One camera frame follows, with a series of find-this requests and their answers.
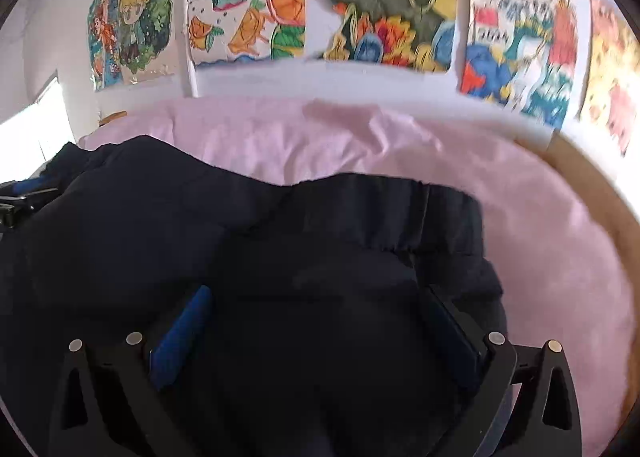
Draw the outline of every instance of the black fabric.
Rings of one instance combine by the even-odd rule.
[[[0,243],[0,395],[41,455],[69,341],[144,332],[194,284],[214,312],[163,400],[204,455],[426,455],[461,400],[418,286],[506,331],[479,205],[454,189],[277,187],[148,137],[65,155],[47,175],[77,177]]]

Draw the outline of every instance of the silver screw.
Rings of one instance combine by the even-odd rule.
[[[138,345],[140,342],[142,342],[142,334],[138,331],[132,332],[127,336],[127,343],[129,345]]]
[[[498,331],[489,333],[489,341],[494,345],[504,345],[504,334]]]
[[[548,345],[553,352],[562,352],[562,345],[560,342],[557,342],[556,340],[549,340]]]
[[[69,344],[69,350],[71,352],[78,352],[82,348],[82,340],[73,340]]]

